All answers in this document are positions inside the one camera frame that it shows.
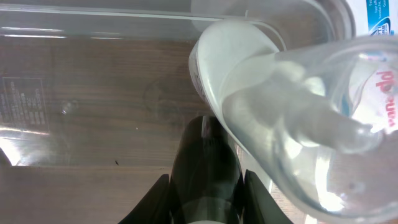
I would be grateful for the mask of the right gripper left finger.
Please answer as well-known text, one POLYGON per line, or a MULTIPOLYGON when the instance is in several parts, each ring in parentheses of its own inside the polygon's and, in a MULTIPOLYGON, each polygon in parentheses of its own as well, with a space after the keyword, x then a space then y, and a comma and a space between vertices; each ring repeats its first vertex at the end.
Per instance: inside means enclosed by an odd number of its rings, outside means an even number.
POLYGON ((168 174, 161 175, 119 224, 169 224, 169 180, 168 174))

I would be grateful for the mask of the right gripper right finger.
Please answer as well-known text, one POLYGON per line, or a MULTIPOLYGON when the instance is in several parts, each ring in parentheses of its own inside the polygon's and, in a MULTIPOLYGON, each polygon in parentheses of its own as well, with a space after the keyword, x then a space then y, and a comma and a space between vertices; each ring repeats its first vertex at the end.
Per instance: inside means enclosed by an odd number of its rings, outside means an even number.
POLYGON ((244 194, 244 224, 292 224, 257 174, 251 170, 245 172, 244 194))

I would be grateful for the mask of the dark bottle white cap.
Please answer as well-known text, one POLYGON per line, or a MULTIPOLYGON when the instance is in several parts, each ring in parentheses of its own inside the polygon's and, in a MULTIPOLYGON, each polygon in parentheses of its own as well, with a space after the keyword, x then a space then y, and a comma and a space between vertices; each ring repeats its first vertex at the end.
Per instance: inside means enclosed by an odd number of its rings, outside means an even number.
POLYGON ((185 128, 170 178, 174 223, 239 223, 243 173, 227 134, 214 116, 199 116, 185 128))

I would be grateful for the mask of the white spray bottle clear cap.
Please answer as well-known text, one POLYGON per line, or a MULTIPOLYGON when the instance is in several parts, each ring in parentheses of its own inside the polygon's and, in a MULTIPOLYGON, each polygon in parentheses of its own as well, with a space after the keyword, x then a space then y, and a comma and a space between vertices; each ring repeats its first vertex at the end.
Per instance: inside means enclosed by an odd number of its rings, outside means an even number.
POLYGON ((394 35, 280 51, 254 24, 208 26, 191 76, 226 132, 301 211, 328 223, 397 218, 397 131, 353 119, 360 53, 397 54, 394 35))

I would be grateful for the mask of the white Panadol box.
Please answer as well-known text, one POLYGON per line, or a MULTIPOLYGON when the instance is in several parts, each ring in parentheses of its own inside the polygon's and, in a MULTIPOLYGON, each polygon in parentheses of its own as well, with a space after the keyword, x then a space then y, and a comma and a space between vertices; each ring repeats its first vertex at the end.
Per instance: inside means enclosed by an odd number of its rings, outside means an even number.
MULTIPOLYGON (((349 0, 357 36, 397 35, 397 0, 349 0)), ((373 133, 397 131, 397 54, 360 53, 349 83, 351 115, 373 133)))

